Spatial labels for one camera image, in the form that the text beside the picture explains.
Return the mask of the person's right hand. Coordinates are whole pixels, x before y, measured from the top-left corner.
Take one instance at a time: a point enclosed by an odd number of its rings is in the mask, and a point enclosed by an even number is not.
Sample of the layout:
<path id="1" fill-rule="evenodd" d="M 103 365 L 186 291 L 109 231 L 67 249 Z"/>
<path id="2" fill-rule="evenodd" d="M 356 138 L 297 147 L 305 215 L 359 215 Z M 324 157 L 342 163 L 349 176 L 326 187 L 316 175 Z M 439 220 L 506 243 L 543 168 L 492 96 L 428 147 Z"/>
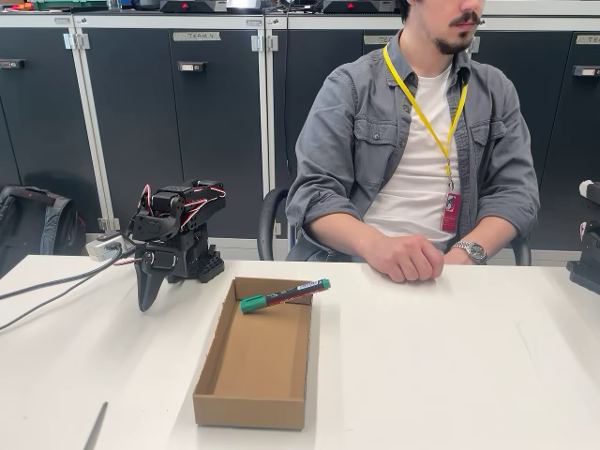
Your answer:
<path id="1" fill-rule="evenodd" d="M 443 270 L 444 256 L 424 236 L 391 237 L 383 234 L 371 237 L 362 257 L 378 272 L 396 283 L 428 281 Z"/>

